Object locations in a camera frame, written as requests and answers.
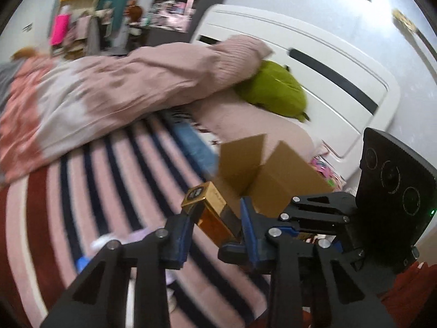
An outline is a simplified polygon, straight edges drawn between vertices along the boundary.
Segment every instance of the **striped rug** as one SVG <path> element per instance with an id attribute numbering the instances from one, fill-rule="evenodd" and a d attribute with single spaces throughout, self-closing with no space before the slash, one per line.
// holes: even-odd
<path id="1" fill-rule="evenodd" d="M 162 227 L 215 164 L 216 154 L 188 121 L 160 112 L 2 189 L 1 294 L 23 323 L 39 327 L 94 240 Z M 220 262 L 197 227 L 175 275 L 173 327 L 245 327 L 266 308 L 268 281 Z"/>

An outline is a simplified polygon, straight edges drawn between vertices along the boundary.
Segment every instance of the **metal screw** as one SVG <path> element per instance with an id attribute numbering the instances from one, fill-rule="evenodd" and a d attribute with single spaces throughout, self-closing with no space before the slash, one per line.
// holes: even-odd
<path id="1" fill-rule="evenodd" d="M 117 249 L 122 243 L 116 241 L 115 239 L 106 243 L 106 247 L 110 250 Z"/>
<path id="2" fill-rule="evenodd" d="M 325 238 L 323 239 L 319 239 L 318 240 L 318 246 L 323 248 L 323 249 L 327 249 L 331 246 L 331 242 Z"/>
<path id="3" fill-rule="evenodd" d="M 269 229 L 269 235 L 273 238 L 276 238 L 277 236 L 280 236 L 282 234 L 282 231 L 279 228 L 270 228 Z"/>
<path id="4" fill-rule="evenodd" d="M 165 228 L 160 228 L 155 232 L 155 235 L 158 238 L 165 238 L 166 236 L 168 236 L 168 231 Z"/>

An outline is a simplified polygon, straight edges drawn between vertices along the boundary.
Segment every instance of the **bed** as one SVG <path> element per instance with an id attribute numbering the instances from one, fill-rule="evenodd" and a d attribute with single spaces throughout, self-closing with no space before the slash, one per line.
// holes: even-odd
<path id="1" fill-rule="evenodd" d="M 212 7 L 193 43 L 233 34 L 263 39 L 274 50 L 270 58 L 290 67 L 307 92 L 309 131 L 329 149 L 325 160 L 349 178 L 358 169 L 364 128 L 385 129 L 394 115 L 394 78 L 323 30 L 251 8 Z M 38 327 L 100 236 L 155 230 L 180 211 L 184 192 L 214 171 L 219 141 L 180 110 L 163 110 L 2 189 L 0 287 L 17 317 Z M 198 228 L 189 260 L 175 275 L 174 327 L 245 327 L 266 308 L 269 278 L 220 262 Z"/>
<path id="2" fill-rule="evenodd" d="M 329 149 L 324 159 L 348 180 L 359 167 L 364 129 L 385 130 L 398 108 L 394 76 L 325 30 L 255 8 L 211 7 L 191 42 L 212 44 L 235 34 L 262 39 L 274 51 L 269 59 L 289 66 L 306 91 L 305 125 Z"/>

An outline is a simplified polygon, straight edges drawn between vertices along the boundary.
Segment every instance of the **cardboard box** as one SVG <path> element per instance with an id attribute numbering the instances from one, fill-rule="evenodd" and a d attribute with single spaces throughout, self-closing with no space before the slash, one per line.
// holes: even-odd
<path id="1" fill-rule="evenodd" d="M 260 134 L 220 147 L 218 173 L 212 182 L 238 217 L 242 196 L 252 198 L 257 212 L 275 218 L 293 196 L 332 192 L 322 176 L 284 142 L 262 164 L 265 137 Z"/>

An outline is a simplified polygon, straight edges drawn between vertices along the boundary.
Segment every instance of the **green stuffed toy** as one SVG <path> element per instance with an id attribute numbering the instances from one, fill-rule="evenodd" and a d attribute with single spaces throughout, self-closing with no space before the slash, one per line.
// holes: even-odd
<path id="1" fill-rule="evenodd" d="M 304 112 L 305 92 L 288 67 L 264 60 L 253 78 L 235 85 L 234 89 L 250 104 L 301 122 L 308 120 Z"/>

